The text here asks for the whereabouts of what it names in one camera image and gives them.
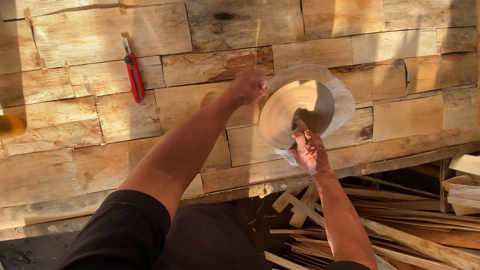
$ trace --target roll of wood veneer tape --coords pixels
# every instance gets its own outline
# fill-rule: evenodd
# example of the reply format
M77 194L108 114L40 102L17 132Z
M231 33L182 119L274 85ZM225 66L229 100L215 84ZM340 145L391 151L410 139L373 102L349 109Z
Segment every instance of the roll of wood veneer tape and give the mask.
M298 130L293 124L296 115L321 135L330 125L334 110L332 93L322 83L311 79L290 81L272 91L261 104L260 133L271 146L288 150L295 144L292 134Z

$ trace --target black shirt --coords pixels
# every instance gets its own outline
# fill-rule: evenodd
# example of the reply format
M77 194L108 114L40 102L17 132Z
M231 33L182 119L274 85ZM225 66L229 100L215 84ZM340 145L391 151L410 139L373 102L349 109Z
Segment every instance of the black shirt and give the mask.
M60 259L57 269L268 269L250 228L229 203L167 209L138 191L110 194ZM350 261L325 270L369 270Z

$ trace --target person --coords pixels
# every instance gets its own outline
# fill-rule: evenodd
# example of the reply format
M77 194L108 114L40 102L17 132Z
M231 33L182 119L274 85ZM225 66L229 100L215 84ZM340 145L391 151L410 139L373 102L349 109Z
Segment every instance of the person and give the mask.
M160 140L111 193L60 258L72 269L268 269L242 211L230 203L178 208L233 112L257 101L264 71L237 76L212 103ZM330 168L319 135L302 120L293 133L298 165L320 194L335 262L325 270L377 270L368 236Z

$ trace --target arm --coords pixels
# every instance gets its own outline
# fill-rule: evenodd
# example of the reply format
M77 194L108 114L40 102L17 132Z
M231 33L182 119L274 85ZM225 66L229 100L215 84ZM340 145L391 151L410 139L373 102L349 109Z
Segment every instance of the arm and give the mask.
M263 71L239 75L217 100L169 130L118 189L154 197L173 219L181 195L200 172L230 116L255 102L265 87Z
M290 152L298 165L314 179L324 211L325 229L335 261L355 261L377 270L368 235L352 203L330 168L325 146L318 134L308 130L302 120L295 120L301 132L293 137L298 150Z

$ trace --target black sleeve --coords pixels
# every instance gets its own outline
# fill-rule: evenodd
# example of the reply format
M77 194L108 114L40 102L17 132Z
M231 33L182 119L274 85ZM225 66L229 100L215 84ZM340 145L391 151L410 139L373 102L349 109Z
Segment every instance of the black sleeve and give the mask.
M167 209L134 190L110 194L78 234L56 269L150 269L170 228Z
M332 262L331 264L325 266L324 270L371 270L371 269L355 261L342 260L342 261Z

